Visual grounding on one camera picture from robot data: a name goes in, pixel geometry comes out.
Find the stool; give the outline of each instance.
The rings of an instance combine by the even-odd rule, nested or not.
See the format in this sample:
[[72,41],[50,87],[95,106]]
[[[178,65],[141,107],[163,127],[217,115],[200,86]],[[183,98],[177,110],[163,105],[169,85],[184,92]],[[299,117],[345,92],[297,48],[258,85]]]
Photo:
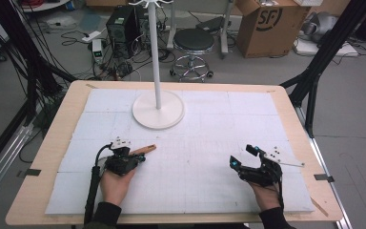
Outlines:
[[204,76],[213,77],[207,62],[198,57],[200,54],[209,52],[214,45],[214,38],[208,32],[198,29],[185,29],[178,31],[173,38],[173,45],[179,51],[186,53],[177,58],[170,70],[171,75],[179,75],[179,82],[182,79],[201,79],[204,83]]

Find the floor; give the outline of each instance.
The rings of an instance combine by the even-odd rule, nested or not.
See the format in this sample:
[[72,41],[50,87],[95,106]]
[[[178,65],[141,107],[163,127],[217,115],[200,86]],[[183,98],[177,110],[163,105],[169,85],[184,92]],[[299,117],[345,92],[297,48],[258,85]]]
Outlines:
[[[87,15],[99,15],[96,24],[78,25],[80,31],[101,31],[107,21],[107,12],[95,12],[88,9],[65,11],[49,10],[38,14],[39,20],[69,15],[77,22],[86,22]],[[238,28],[238,18],[233,18],[232,32]],[[86,45],[75,43],[63,46],[65,41],[61,34],[67,31],[45,33],[52,54],[72,74],[80,78],[91,75],[92,54]],[[136,59],[147,58],[146,54]],[[312,57],[300,56],[294,52],[280,58],[251,58],[242,57],[237,47],[230,48],[225,59],[220,59],[217,51],[205,57],[213,69],[212,78],[206,83],[222,84],[260,84],[278,85],[299,73],[302,73]],[[314,132],[315,140],[328,166],[330,174],[335,178],[335,187],[341,202],[347,212],[353,228],[366,228],[366,55],[359,57],[336,57],[319,81],[315,107]],[[142,64],[133,63],[137,69]],[[171,63],[160,63],[160,78],[163,82],[177,82],[169,74]],[[152,81],[152,64],[141,67],[123,80]],[[0,135],[24,103],[25,95],[16,77],[13,66],[9,61],[0,61]],[[22,151],[24,160],[32,160],[42,142],[38,134]],[[19,171],[30,167],[17,158],[0,182],[0,228],[22,228],[8,226],[5,216],[9,211],[22,178]],[[311,222],[292,223],[297,228],[336,228],[332,223]],[[70,228],[69,226],[30,226],[28,228]],[[258,223],[252,228],[262,228]]]

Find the computer tower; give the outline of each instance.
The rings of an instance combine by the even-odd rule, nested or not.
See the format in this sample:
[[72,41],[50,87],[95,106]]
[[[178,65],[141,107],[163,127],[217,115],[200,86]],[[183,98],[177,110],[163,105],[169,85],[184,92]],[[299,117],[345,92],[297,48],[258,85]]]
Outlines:
[[130,59],[133,56],[131,43],[113,43],[112,54],[114,58]]
[[133,6],[119,6],[114,9],[106,23],[109,38],[112,42],[132,42],[139,36]]

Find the cardboard box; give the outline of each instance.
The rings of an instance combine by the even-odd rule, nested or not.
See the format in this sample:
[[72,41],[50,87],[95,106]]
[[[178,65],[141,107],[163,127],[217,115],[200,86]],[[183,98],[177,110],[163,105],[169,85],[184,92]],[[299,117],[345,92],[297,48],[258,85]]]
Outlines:
[[86,0],[86,5],[89,7],[116,7],[128,4],[128,0]]
[[275,0],[261,6],[258,0],[236,0],[243,13],[236,45],[245,58],[289,53],[311,7],[293,0]]

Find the white paper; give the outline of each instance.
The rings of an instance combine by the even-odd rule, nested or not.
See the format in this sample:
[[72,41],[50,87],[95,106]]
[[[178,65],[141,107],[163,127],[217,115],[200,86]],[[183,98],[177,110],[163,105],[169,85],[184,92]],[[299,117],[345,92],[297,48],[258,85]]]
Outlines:
[[[124,214],[258,212],[253,191],[230,168],[230,156],[258,168],[252,144],[266,152],[275,147],[294,156],[269,94],[174,92],[185,102],[182,121],[167,130],[142,127],[132,116],[135,98],[145,91],[91,91],[68,151],[60,165],[46,214],[83,214],[91,169],[99,149],[116,137],[131,149],[156,144],[146,155],[122,203]],[[102,156],[110,156],[105,150]],[[311,212],[300,169],[281,166],[287,212]],[[100,201],[100,190],[97,200]]]

